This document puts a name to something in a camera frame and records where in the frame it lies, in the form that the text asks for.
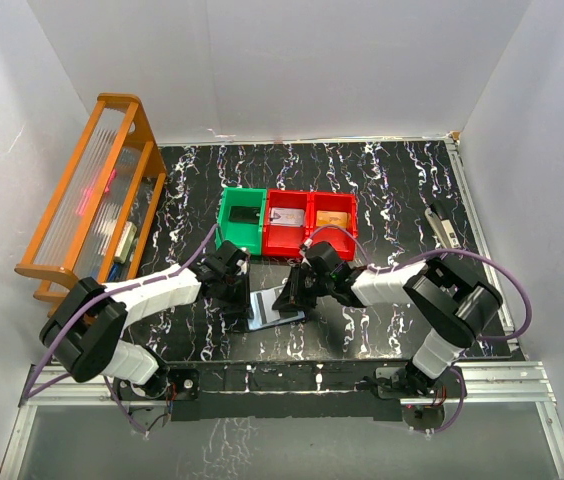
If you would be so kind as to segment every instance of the yellow object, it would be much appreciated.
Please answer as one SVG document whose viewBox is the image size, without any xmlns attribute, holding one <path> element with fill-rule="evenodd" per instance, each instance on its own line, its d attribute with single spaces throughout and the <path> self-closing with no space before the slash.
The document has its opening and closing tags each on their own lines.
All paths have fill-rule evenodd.
<svg viewBox="0 0 564 480">
<path fill-rule="evenodd" d="M 316 212 L 315 226 L 337 225 L 338 227 L 348 228 L 351 215 L 346 212 L 329 212 L 327 210 L 318 210 Z"/>
</svg>

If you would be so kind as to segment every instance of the plastic storage bin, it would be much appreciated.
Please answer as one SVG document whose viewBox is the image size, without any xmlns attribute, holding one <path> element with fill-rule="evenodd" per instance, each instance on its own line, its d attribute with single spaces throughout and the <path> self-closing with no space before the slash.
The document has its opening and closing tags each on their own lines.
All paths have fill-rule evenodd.
<svg viewBox="0 0 564 480">
<path fill-rule="evenodd" d="M 266 206 L 266 190 L 262 188 L 226 187 L 222 195 L 222 205 L 218 215 L 218 223 L 222 228 L 225 240 L 230 240 L 238 247 L 246 247 L 251 254 L 262 253 L 262 227 Z M 234 207 L 257 207 L 258 223 L 231 220 L 231 209 Z M 215 244 L 222 243 L 219 232 L 215 235 Z"/>
<path fill-rule="evenodd" d="M 349 193 L 322 193 L 314 192 L 311 194 L 312 206 L 309 209 L 311 216 L 309 218 L 309 234 L 313 233 L 317 228 L 317 212 L 318 210 L 326 210 L 332 212 L 346 212 L 350 215 L 347 230 L 355 237 L 358 237 L 358 219 L 355 195 Z M 343 260 L 351 261 L 355 257 L 355 242 L 344 232 L 335 228 L 325 228 L 313 237 L 313 243 L 329 242 L 333 248 L 337 250 Z"/>
<path fill-rule="evenodd" d="M 293 190 L 269 190 L 262 233 L 262 255 L 273 257 L 300 257 L 300 244 L 309 236 L 309 192 Z M 304 225 L 292 227 L 271 225 L 271 209 L 297 208 L 304 210 Z"/>
</svg>

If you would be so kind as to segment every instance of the wooden rack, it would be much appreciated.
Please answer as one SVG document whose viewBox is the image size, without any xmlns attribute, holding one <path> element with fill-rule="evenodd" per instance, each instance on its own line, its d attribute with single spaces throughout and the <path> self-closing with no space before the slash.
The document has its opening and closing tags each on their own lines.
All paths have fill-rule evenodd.
<svg viewBox="0 0 564 480">
<path fill-rule="evenodd" d="M 151 229 L 166 168 L 142 102 L 102 93 L 55 193 L 15 271 L 42 280 L 34 297 L 54 304 L 79 278 L 105 282 L 139 191 L 150 192 L 125 278 L 134 278 Z"/>
</svg>

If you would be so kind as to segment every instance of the white package in red bin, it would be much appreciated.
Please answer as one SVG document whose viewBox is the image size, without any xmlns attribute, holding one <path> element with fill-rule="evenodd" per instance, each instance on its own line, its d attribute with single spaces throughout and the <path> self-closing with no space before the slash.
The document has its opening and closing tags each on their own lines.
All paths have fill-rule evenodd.
<svg viewBox="0 0 564 480">
<path fill-rule="evenodd" d="M 301 208 L 272 207 L 269 213 L 269 220 L 271 220 L 271 225 L 303 227 L 304 210 Z"/>
</svg>

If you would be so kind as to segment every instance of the black object in green bin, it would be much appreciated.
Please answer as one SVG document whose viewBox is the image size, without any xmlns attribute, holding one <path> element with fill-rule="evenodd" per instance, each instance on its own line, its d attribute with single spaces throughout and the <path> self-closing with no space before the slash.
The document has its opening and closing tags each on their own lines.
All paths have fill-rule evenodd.
<svg viewBox="0 0 564 480">
<path fill-rule="evenodd" d="M 231 207 L 229 221 L 236 223 L 260 223 L 260 207 Z"/>
</svg>

